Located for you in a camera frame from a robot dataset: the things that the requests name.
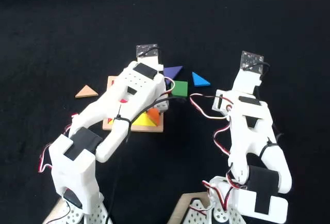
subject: cable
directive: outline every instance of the cable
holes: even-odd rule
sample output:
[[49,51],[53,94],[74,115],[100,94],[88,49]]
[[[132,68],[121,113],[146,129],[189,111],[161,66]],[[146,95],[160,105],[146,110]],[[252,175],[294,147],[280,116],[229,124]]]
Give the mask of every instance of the cable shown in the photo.
[[[148,105],[147,107],[145,107],[143,110],[141,110],[141,111],[140,111],[140,112],[139,112],[139,113],[138,113],[138,114],[132,119],[132,121],[129,121],[128,119],[125,119],[125,118],[121,118],[121,120],[127,120],[127,121],[129,122],[129,129],[128,129],[128,132],[127,132],[127,135],[126,135],[126,141],[125,141],[125,143],[128,142],[129,137],[130,137],[130,133],[131,133],[131,128],[130,128],[130,126],[131,126],[131,124],[132,124],[133,122],[135,122],[136,119],[138,119],[139,116],[140,116],[142,113],[144,113],[145,111],[147,111],[148,109],[150,109],[151,107],[153,107],[154,105],[156,105],[156,104],[158,104],[158,103],[161,103],[161,102],[164,102],[164,101],[167,101],[167,100],[173,100],[173,99],[177,99],[177,100],[178,100],[178,99],[181,99],[181,100],[184,100],[184,101],[186,100],[185,98],[182,98],[182,97],[167,97],[167,98],[164,98],[164,99],[155,100],[153,103],[151,103],[150,105]],[[114,184],[113,184],[113,191],[112,191],[112,195],[111,195],[111,201],[110,201],[110,204],[109,204],[108,215],[107,215],[107,218],[106,218],[105,224],[107,224],[108,221],[109,221],[109,219],[110,219],[110,212],[111,212],[111,209],[112,209],[112,206],[113,206],[113,202],[114,202],[115,189],[116,189],[116,187],[117,187],[118,178],[119,178],[118,174],[119,174],[120,171],[121,171],[121,170],[120,170],[120,165],[118,165],[118,172],[117,172],[117,176],[116,176],[115,182],[114,182]]]
[[252,65],[246,66],[245,68],[242,68],[242,69],[243,69],[243,71],[246,71],[247,69],[252,68],[252,67],[255,67],[255,66],[258,66],[258,65],[267,66],[267,70],[265,72],[263,72],[262,75],[260,76],[260,80],[261,80],[268,73],[268,71],[270,69],[270,64],[269,63],[264,62],[264,61],[261,61],[261,62],[252,64]]
[[46,169],[46,167],[49,167],[50,169],[52,169],[52,165],[50,164],[43,164],[44,161],[44,157],[45,157],[45,152],[47,150],[47,148],[51,145],[51,143],[48,143],[42,150],[40,156],[39,156],[39,166],[38,166],[38,172],[39,173],[43,173]]
[[67,204],[67,206],[68,206],[68,208],[69,208],[69,211],[68,211],[65,215],[63,215],[62,217],[59,217],[59,218],[56,218],[56,219],[50,220],[50,221],[46,222],[45,224],[50,224],[50,223],[53,222],[53,221],[63,219],[64,217],[66,217],[66,216],[70,213],[70,211],[71,211],[70,205],[69,205],[67,202],[65,202],[65,203]]
[[224,201],[223,201],[223,198],[222,198],[222,195],[220,193],[220,191],[218,190],[218,188],[214,187],[214,186],[211,186],[211,184],[209,182],[206,182],[205,180],[202,181],[202,184],[208,188],[208,189],[214,189],[218,195],[218,198],[219,198],[219,201],[220,201],[220,204],[221,206],[224,208]]
[[232,189],[233,189],[233,188],[230,187],[229,190],[227,191],[226,196],[225,196],[225,201],[224,201],[225,209],[224,209],[224,211],[227,211],[227,209],[228,209],[228,199],[229,199],[230,192],[231,192]]
[[151,47],[151,48],[148,49],[147,51],[145,51],[145,52],[139,54],[138,57],[144,57],[148,52],[150,52],[150,51],[152,51],[152,50],[158,50],[158,51],[160,51],[160,48],[159,48],[159,47]]
[[224,148],[224,147],[223,147],[223,146],[222,146],[222,145],[216,140],[216,136],[217,136],[218,133],[224,132],[224,131],[228,130],[229,128],[230,128],[230,121],[229,121],[229,123],[228,123],[225,127],[216,130],[216,131],[214,132],[214,134],[213,134],[213,142],[214,142],[214,144],[216,144],[216,146],[217,146],[218,148],[220,148],[220,150],[221,150],[224,154],[226,154],[227,156],[230,155],[230,152],[229,152],[226,148]]
[[203,213],[204,210],[196,209],[194,206],[191,206],[191,205],[189,205],[189,208],[192,209],[192,210],[195,210],[195,211],[197,211],[197,212],[199,212],[199,213],[201,213],[201,214],[204,215],[204,216],[206,216],[206,214]]
[[233,188],[235,188],[235,189],[240,189],[240,187],[241,187],[242,185],[234,183],[234,182],[232,181],[231,177],[229,176],[229,173],[230,173],[230,171],[232,170],[232,167],[233,167],[233,164],[230,165],[229,170],[228,170],[227,173],[226,173],[226,179],[227,179],[227,182],[228,182],[228,184],[230,184]]
[[172,82],[173,86],[172,86],[172,88],[171,88],[170,90],[165,91],[164,93],[162,93],[161,96],[163,96],[163,95],[165,95],[165,94],[169,94],[169,93],[171,93],[171,92],[173,91],[174,87],[175,87],[175,81],[174,81],[174,80],[172,80],[171,78],[166,77],[166,76],[164,76],[164,79],[167,79],[167,80],[169,80],[170,82]]
[[202,109],[198,104],[196,104],[195,101],[193,101],[192,96],[202,96],[202,97],[205,97],[205,98],[221,98],[221,99],[224,99],[224,100],[230,102],[231,104],[233,104],[233,102],[232,102],[231,100],[229,100],[229,99],[227,99],[227,98],[225,98],[225,97],[222,97],[222,96],[205,96],[205,95],[200,94],[200,93],[193,93],[193,94],[190,94],[189,99],[190,99],[191,104],[192,104],[193,106],[195,106],[195,108],[196,108],[200,113],[202,113],[204,117],[206,117],[206,118],[208,118],[208,119],[223,120],[223,119],[226,119],[228,115],[223,116],[223,117],[213,117],[213,116],[209,116],[209,115],[205,114],[205,112],[203,111],[203,109]]

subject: black wire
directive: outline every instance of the black wire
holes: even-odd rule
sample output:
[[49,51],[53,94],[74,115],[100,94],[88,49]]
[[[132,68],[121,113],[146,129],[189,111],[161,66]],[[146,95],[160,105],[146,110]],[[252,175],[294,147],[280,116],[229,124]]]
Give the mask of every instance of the black wire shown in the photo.
[[113,186],[112,186],[112,193],[111,193],[111,197],[110,197],[110,200],[109,200],[109,207],[108,207],[108,210],[107,210],[108,215],[107,215],[107,218],[105,219],[105,224],[108,223],[108,221],[111,217],[111,210],[112,210],[113,203],[114,203],[116,188],[117,188],[118,181],[119,181],[119,178],[120,178],[121,166],[122,166],[122,156],[119,157],[119,161],[118,161],[118,164],[117,164],[117,171],[116,171]]
[[151,47],[150,49],[148,49],[147,51],[143,52],[142,54],[138,55],[139,57],[143,57],[145,56],[148,52],[152,51],[152,50],[158,50],[158,52],[160,51],[159,47]]
[[249,68],[252,68],[252,67],[255,67],[255,66],[258,66],[258,65],[263,65],[263,66],[267,66],[267,69],[262,73],[262,75],[260,76],[260,80],[263,79],[263,77],[268,73],[269,69],[270,69],[270,64],[267,63],[267,62],[264,62],[264,61],[261,61],[261,62],[258,62],[258,63],[255,63],[255,64],[252,64],[252,65],[249,65],[249,66],[246,66],[245,68],[243,68],[243,71],[246,71],[247,69]]
[[[254,66],[257,66],[257,65],[264,65],[264,66],[267,66],[267,70],[266,70],[266,71],[260,76],[260,79],[263,79],[264,76],[268,73],[268,71],[269,71],[269,69],[270,69],[270,64],[267,63],[267,62],[258,62],[258,63],[255,63],[255,64],[253,64],[253,65],[250,65],[250,66],[247,66],[247,67],[243,68],[243,70],[245,71],[246,69],[251,68],[251,67],[254,67]],[[258,86],[256,86],[256,87],[254,88],[254,95],[256,96],[256,98],[257,98],[258,100],[260,100],[260,92],[259,92],[259,87],[258,87]],[[281,133],[281,132],[278,130],[278,128],[277,128],[277,126],[276,126],[276,124],[275,124],[274,122],[273,122],[273,124],[272,124],[272,127],[273,127],[274,131],[277,132],[277,135],[276,135],[276,137],[275,137],[275,140],[276,140],[276,142],[277,142],[278,139],[283,135],[283,133]]]
[[[144,113],[145,111],[147,111],[148,109],[150,109],[151,107],[153,107],[154,105],[156,105],[156,104],[158,104],[158,103],[161,103],[161,102],[165,102],[165,101],[167,101],[167,100],[173,100],[173,99],[177,99],[177,100],[179,100],[179,99],[181,99],[181,100],[186,100],[185,98],[183,98],[183,97],[167,97],[167,98],[163,98],[163,99],[159,99],[159,100],[156,100],[156,101],[154,101],[152,104],[150,104],[150,105],[148,105],[147,107],[145,107],[142,111],[140,111],[133,119],[132,119],[132,121],[131,122],[129,122],[129,129],[128,129],[128,132],[127,132],[127,136],[126,136],[126,142],[125,142],[125,144],[127,144],[127,142],[128,142],[128,139],[129,139],[129,136],[130,136],[130,133],[131,133],[131,128],[130,128],[130,126],[131,126],[131,124],[133,123],[133,122],[135,122],[136,121],[136,119],[138,119],[139,118],[139,116],[142,114],[142,113]],[[113,183],[113,190],[112,190],[112,194],[111,194],[111,198],[110,198],[110,203],[109,203],[109,208],[108,208],[108,215],[107,215],[107,218],[106,218],[106,221],[105,221],[105,224],[107,224],[108,223],[108,221],[109,221],[109,219],[110,219],[110,215],[111,215],[111,209],[112,209],[112,206],[113,206],[113,202],[114,202],[114,196],[115,196],[115,189],[116,189],[116,187],[117,187],[117,184],[118,184],[118,180],[119,180],[119,172],[121,171],[120,170],[120,167],[121,167],[121,159],[119,160],[119,162],[118,162],[119,164],[118,164],[118,167],[117,167],[117,172],[116,172],[116,178],[115,178],[115,180],[114,180],[114,183]]]
[[64,218],[64,217],[66,217],[66,216],[70,213],[70,211],[71,211],[70,205],[69,205],[67,202],[65,202],[65,203],[66,203],[67,206],[69,207],[69,211],[68,211],[65,215],[63,215],[62,217],[60,217],[60,218],[56,218],[56,219],[53,219],[53,220],[50,220],[50,221],[46,222],[45,224],[49,224],[49,223],[51,223],[51,222],[53,222],[53,221],[60,220],[60,219],[62,219],[62,218]]

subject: yellow triangle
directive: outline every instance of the yellow triangle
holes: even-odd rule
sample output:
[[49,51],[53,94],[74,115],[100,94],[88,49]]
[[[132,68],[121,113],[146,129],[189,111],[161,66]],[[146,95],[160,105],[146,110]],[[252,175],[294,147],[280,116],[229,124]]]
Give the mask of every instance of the yellow triangle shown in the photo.
[[80,92],[77,93],[76,99],[77,98],[85,98],[85,97],[93,97],[93,96],[98,96],[98,93],[94,91],[92,88],[90,88],[88,85],[85,85]]
[[150,120],[147,113],[142,113],[132,125],[156,127],[156,125],[152,122],[152,120]]

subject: red white wire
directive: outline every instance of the red white wire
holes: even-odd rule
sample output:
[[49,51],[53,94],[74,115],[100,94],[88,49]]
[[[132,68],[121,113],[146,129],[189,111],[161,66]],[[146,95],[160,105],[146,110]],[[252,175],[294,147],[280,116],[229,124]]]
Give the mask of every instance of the red white wire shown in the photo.
[[67,126],[65,126],[63,134],[65,135],[69,131],[70,128],[71,128],[71,124],[68,124]]
[[164,76],[164,79],[169,80],[173,84],[173,86],[171,87],[171,89],[169,89],[169,90],[165,91],[164,93],[162,93],[162,95],[171,93],[173,91],[174,87],[175,87],[175,81],[174,80],[172,80],[171,78],[166,77],[166,76]]
[[189,96],[189,99],[190,99],[190,103],[200,112],[203,114],[204,117],[208,118],[208,119],[217,119],[217,120],[223,120],[223,119],[226,119],[227,118],[227,115],[224,116],[224,117],[213,117],[213,116],[209,116],[207,115],[203,109],[198,105],[196,104],[195,101],[193,101],[192,99],[192,96],[203,96],[203,97],[210,97],[210,96],[204,96],[203,94],[200,94],[200,93],[193,93],[193,94],[190,94]]
[[214,186],[211,186],[211,184],[205,180],[202,181],[202,184],[208,188],[208,189],[214,189],[218,195],[218,198],[219,198],[219,201],[220,201],[220,204],[221,206],[224,208],[224,200],[223,200],[223,197],[220,193],[220,191],[218,190],[218,188],[214,187]]
[[228,172],[226,173],[226,179],[227,179],[227,182],[228,184],[230,184],[232,186],[232,188],[235,188],[235,189],[240,189],[241,185],[240,184],[237,184],[237,183],[234,183],[229,175],[230,171],[232,170],[232,166],[233,164],[231,164]]
[[202,215],[205,215],[206,216],[206,214],[204,213],[204,210],[196,209],[194,206],[191,206],[191,205],[189,205],[189,208],[192,209],[192,210],[195,210],[195,211],[197,211],[199,213],[201,213]]
[[39,156],[39,167],[38,167],[38,172],[39,173],[43,173],[44,170],[46,169],[46,167],[49,167],[52,169],[52,165],[50,164],[43,164],[43,161],[44,161],[44,157],[45,157],[45,152],[47,150],[47,148],[51,145],[51,143],[48,143],[44,149],[42,150],[42,153],[40,154]]
[[228,130],[230,128],[230,122],[225,126],[225,127],[223,127],[223,128],[221,128],[221,129],[218,129],[218,130],[216,130],[215,132],[214,132],[214,134],[213,134],[213,142],[214,142],[214,144],[224,153],[224,154],[226,154],[227,156],[229,156],[230,155],[230,152],[226,149],[226,148],[224,148],[224,146],[222,146],[217,140],[216,140],[216,136],[217,136],[217,134],[218,133],[222,133],[222,132],[225,132],[226,130]]

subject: blue triangle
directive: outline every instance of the blue triangle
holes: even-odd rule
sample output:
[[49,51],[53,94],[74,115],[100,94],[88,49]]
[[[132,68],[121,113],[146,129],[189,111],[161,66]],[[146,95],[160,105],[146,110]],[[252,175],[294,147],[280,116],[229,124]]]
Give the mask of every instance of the blue triangle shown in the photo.
[[194,85],[198,86],[209,86],[211,83],[204,78],[200,77],[198,74],[192,72],[192,79],[194,80]]

